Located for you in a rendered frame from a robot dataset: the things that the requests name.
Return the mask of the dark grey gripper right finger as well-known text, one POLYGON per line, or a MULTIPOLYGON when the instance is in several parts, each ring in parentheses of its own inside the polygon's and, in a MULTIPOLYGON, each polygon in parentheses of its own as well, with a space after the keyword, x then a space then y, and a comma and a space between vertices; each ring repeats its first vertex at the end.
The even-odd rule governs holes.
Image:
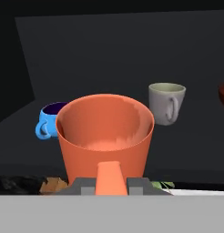
POLYGON ((153 187, 146 177, 128 177, 127 192, 130 196, 169 196, 167 191, 153 187))

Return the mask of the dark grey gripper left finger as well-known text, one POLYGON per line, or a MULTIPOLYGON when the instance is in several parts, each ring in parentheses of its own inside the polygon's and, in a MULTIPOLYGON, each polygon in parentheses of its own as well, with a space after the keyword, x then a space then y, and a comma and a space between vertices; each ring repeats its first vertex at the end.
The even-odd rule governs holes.
POLYGON ((96 179, 94 177, 77 177, 70 187, 58 191, 58 195, 90 196, 95 194, 96 179))

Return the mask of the orange cup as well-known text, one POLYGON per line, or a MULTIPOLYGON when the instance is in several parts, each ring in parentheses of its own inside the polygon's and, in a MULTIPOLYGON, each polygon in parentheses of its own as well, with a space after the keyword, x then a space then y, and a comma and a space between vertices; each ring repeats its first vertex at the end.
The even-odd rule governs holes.
POLYGON ((142 177, 155 120, 137 100, 120 95, 83 96, 57 114, 56 131, 68 181, 96 180, 96 195, 127 194, 127 179, 142 177))

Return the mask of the green leafy plant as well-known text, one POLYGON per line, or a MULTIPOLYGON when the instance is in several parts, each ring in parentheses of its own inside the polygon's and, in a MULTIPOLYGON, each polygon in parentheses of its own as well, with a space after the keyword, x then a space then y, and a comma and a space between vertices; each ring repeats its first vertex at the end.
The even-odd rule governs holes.
POLYGON ((165 188, 167 190, 170 190, 171 188, 175 187, 175 184, 173 182, 166 182, 166 181, 151 181, 151 185, 155 188, 162 189, 165 188))

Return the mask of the brown wooden object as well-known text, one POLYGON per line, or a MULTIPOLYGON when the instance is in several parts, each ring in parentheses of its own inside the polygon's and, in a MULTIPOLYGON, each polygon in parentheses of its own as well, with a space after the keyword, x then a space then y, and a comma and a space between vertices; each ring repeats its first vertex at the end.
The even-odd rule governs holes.
POLYGON ((60 177, 48 177, 46 181, 41 185, 39 192, 42 195, 49 195, 67 188, 67 183, 60 177))

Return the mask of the blue mug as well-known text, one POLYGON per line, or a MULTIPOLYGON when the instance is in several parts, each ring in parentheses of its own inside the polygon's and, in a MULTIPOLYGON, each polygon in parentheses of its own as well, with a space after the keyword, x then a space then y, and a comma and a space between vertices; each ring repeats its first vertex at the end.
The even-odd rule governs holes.
POLYGON ((66 105, 66 102, 55 102, 44 106, 39 113, 39 121, 36 124, 36 136, 40 140, 48 140, 57 137, 56 116, 66 105))

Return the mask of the grey mug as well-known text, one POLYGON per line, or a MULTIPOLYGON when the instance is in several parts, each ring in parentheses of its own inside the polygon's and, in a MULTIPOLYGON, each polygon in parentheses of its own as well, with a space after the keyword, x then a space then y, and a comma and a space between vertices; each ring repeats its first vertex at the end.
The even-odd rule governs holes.
POLYGON ((178 119, 186 88, 174 83, 154 83, 148 86, 149 109, 157 125, 170 126, 178 119))

